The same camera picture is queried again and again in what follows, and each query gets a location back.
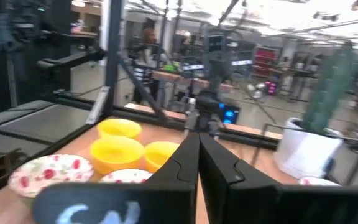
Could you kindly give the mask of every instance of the white pot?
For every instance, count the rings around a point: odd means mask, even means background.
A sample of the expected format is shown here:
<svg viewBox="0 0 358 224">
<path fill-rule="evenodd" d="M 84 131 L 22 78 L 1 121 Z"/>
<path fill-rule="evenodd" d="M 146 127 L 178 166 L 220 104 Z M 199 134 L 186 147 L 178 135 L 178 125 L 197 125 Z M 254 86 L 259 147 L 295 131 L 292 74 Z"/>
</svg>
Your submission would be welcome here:
<svg viewBox="0 0 358 224">
<path fill-rule="evenodd" d="M 302 129 L 290 118 L 286 128 Z M 326 129 L 328 133 L 342 136 L 338 131 Z M 274 154 L 278 168 L 297 179 L 304 176 L 322 177 L 324 168 L 342 144 L 342 139 L 329 138 L 318 134 L 285 129 L 283 137 Z"/>
</svg>

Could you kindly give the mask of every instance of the white plate with red flowers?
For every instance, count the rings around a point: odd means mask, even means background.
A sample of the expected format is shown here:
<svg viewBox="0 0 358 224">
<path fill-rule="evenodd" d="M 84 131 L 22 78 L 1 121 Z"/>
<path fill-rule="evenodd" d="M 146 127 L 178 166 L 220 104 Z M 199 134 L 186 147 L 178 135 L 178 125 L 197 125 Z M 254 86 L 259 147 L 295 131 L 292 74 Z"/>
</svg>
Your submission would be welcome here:
<svg viewBox="0 0 358 224">
<path fill-rule="evenodd" d="M 102 183 L 135 183 L 141 184 L 149 179 L 153 174 L 140 169 L 123 169 L 105 175 L 100 182 Z"/>
<path fill-rule="evenodd" d="M 299 179 L 300 185 L 321 185 L 321 186 L 340 186 L 329 180 L 325 180 L 319 177 L 302 177 Z"/>
<path fill-rule="evenodd" d="M 25 163 L 9 177 L 17 194 L 34 198 L 42 189 L 63 182 L 87 182 L 93 175 L 90 161 L 76 155 L 55 154 Z"/>
</svg>

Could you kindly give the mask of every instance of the yellow bowl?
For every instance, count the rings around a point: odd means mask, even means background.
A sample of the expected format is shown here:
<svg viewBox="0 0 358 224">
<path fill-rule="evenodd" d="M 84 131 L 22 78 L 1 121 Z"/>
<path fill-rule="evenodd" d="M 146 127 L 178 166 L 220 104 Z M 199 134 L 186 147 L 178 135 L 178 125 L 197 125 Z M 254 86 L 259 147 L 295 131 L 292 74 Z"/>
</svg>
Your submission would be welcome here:
<svg viewBox="0 0 358 224">
<path fill-rule="evenodd" d="M 146 169 L 155 173 L 179 147 L 173 142 L 153 142 L 145 147 Z"/>
<path fill-rule="evenodd" d="M 142 127 L 140 124 L 126 119 L 107 119 L 98 124 L 100 138 L 110 136 L 125 136 L 136 139 Z"/>
<path fill-rule="evenodd" d="M 91 146 L 93 167 L 103 175 L 115 170 L 138 169 L 144 152 L 141 143 L 124 136 L 99 139 Z"/>
</svg>

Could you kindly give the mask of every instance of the green object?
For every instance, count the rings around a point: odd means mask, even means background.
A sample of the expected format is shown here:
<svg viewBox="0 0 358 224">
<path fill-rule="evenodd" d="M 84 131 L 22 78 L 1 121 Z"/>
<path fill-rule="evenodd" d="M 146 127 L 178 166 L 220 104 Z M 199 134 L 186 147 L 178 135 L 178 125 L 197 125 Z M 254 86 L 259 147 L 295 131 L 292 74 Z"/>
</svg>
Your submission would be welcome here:
<svg viewBox="0 0 358 224">
<path fill-rule="evenodd" d="M 164 70 L 174 72 L 175 67 L 173 65 L 164 65 Z"/>
<path fill-rule="evenodd" d="M 318 83 L 303 115 L 303 129 L 324 134 L 339 100 L 353 81 L 355 69 L 356 54 L 350 41 L 324 61 Z"/>
</svg>

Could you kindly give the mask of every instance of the wooden table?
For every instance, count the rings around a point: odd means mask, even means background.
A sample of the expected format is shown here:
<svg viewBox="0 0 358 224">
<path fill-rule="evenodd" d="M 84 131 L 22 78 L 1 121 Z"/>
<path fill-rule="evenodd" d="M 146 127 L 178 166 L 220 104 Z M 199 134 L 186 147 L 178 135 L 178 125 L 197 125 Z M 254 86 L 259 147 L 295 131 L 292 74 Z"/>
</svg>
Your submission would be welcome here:
<svg viewBox="0 0 358 224">
<path fill-rule="evenodd" d="M 151 124 L 142 125 L 142 133 L 139 136 L 139 142 L 143 145 L 147 145 L 154 141 L 172 141 L 181 143 L 184 139 L 182 131 L 176 131 L 163 127 L 154 126 Z M 57 153 L 59 154 L 76 154 L 84 158 L 90 158 L 90 145 L 99 138 L 96 127 L 90 129 L 76 140 L 67 144 L 61 148 Z M 229 151 L 234 153 L 239 158 L 250 162 L 251 157 L 255 151 L 254 147 L 237 144 L 227 141 L 219 141 Z M 256 168 L 271 176 L 275 180 L 284 184 L 297 184 L 296 179 L 289 175 L 280 172 L 275 165 L 272 158 L 272 151 L 262 150 L 259 156 L 259 160 L 256 163 Z M 208 217 L 206 213 L 205 202 L 203 198 L 203 191 L 201 184 L 199 184 L 197 195 L 197 211 L 196 211 L 196 223 L 208 224 Z M 8 187 L 0 190 L 0 224 L 34 224 L 31 217 L 30 209 L 23 203 L 23 201 Z"/>
<path fill-rule="evenodd" d="M 97 36 L 97 33 L 94 32 L 86 32 L 86 31 L 78 31 L 78 32 L 72 32 L 72 34 L 75 35 L 92 35 L 92 36 Z"/>
<path fill-rule="evenodd" d="M 145 112 L 149 112 L 149 113 L 154 113 L 154 110 L 151 107 L 137 105 L 135 103 L 128 103 L 127 105 L 125 105 L 125 107 L 130 108 L 130 109 L 145 111 Z M 186 119 L 186 116 L 182 113 L 176 113 L 176 112 L 167 111 L 167 110 L 164 110 L 163 112 L 165 113 L 166 116 L 171 117 L 171 118 L 177 118 L 177 119 L 182 119 L 182 120 Z M 250 128 L 247 126 L 241 126 L 241 125 L 236 125 L 236 124 L 225 124 L 225 126 L 228 129 L 235 130 L 235 131 L 241 131 L 241 132 L 250 133 L 250 134 L 261 134 L 261 130 L 255 129 L 255 128 Z M 273 133 L 270 131 L 267 131 L 265 133 L 265 135 L 267 137 L 275 138 L 275 139 L 281 139 L 283 137 L 282 134 Z"/>
<path fill-rule="evenodd" d="M 191 79 L 190 78 L 183 78 L 181 75 L 176 75 L 168 72 L 161 72 L 161 71 L 153 71 L 153 78 L 156 80 L 160 80 L 160 84 L 158 86 L 158 94 L 157 94 L 157 103 L 158 105 L 163 105 L 163 99 L 165 98 L 165 83 L 173 83 L 173 91 L 175 91 L 177 84 L 181 85 L 190 85 Z M 202 89 L 208 87 L 209 81 L 203 80 L 200 78 L 193 79 L 194 88 Z M 221 93 L 231 93 L 234 90 L 232 85 L 228 84 L 221 84 L 220 86 Z"/>
</svg>

